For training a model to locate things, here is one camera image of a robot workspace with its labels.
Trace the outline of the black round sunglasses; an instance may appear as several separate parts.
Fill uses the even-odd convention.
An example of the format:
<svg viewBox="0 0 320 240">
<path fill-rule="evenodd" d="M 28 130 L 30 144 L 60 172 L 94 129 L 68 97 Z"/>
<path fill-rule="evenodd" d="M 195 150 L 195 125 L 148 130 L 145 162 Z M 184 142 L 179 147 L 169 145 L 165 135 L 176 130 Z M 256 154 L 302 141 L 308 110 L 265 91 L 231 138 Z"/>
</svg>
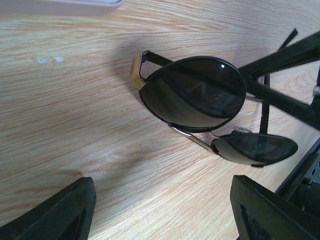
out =
<svg viewBox="0 0 320 240">
<path fill-rule="evenodd" d="M 204 149 L 256 168 L 281 162 L 298 150 L 295 141 L 268 134 L 269 104 L 247 95 L 239 70 L 224 59 L 194 56 L 171 61 L 146 50 L 132 60 L 130 79 L 145 107 L 168 126 Z M 253 133 L 235 127 L 211 144 L 196 137 L 229 123 L 246 100 L 262 104 L 260 127 Z"/>
</svg>

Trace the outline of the pink glasses case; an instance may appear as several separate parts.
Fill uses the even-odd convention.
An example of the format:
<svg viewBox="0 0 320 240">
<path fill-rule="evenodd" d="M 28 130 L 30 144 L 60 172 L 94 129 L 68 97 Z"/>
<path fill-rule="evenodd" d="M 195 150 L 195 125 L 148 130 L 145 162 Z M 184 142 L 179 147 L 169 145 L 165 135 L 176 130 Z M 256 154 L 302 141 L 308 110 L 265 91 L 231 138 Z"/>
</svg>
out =
<svg viewBox="0 0 320 240">
<path fill-rule="evenodd" d="M 51 16 L 106 16 L 124 3 L 124 0 L 2 0 L 0 12 Z"/>
</svg>

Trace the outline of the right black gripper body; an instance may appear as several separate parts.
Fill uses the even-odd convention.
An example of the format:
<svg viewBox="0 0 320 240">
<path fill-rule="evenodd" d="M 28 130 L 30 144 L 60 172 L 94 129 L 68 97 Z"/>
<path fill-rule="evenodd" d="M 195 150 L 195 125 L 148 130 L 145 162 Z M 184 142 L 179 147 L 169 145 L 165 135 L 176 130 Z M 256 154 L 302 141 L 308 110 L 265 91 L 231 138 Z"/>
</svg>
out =
<svg viewBox="0 0 320 240">
<path fill-rule="evenodd" d="M 308 213 L 320 211 L 320 141 L 317 140 L 275 191 Z"/>
</svg>

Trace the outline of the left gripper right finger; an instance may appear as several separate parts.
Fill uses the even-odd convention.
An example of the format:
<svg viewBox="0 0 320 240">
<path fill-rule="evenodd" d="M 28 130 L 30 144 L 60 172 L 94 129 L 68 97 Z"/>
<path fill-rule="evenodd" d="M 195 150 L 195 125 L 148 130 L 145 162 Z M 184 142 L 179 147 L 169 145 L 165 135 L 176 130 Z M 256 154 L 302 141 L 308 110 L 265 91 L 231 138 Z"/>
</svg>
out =
<svg viewBox="0 0 320 240">
<path fill-rule="evenodd" d="M 318 240 L 320 219 L 246 175 L 234 175 L 230 202 L 241 240 Z"/>
</svg>

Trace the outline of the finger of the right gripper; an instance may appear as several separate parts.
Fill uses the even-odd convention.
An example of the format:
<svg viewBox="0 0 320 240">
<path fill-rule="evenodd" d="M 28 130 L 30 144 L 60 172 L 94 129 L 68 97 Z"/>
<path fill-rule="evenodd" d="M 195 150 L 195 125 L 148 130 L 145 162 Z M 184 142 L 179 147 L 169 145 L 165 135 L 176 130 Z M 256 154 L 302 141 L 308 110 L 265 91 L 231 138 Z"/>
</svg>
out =
<svg viewBox="0 0 320 240">
<path fill-rule="evenodd" d="M 304 122 L 320 129 L 320 80 L 313 88 L 313 101 L 302 101 L 258 83 L 258 78 L 267 74 L 316 62 L 320 59 L 320 33 L 316 32 L 270 55 L 239 68 L 248 93 Z"/>
</svg>

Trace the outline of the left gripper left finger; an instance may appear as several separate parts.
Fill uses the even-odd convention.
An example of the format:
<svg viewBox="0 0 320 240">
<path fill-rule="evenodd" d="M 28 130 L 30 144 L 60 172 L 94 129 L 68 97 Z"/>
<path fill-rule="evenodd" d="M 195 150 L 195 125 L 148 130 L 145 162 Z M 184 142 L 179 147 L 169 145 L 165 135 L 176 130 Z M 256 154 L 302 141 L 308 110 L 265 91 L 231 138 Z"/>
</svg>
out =
<svg viewBox="0 0 320 240">
<path fill-rule="evenodd" d="M 81 177 L 30 211 L 0 227 L 2 240 L 87 240 L 97 195 Z"/>
</svg>

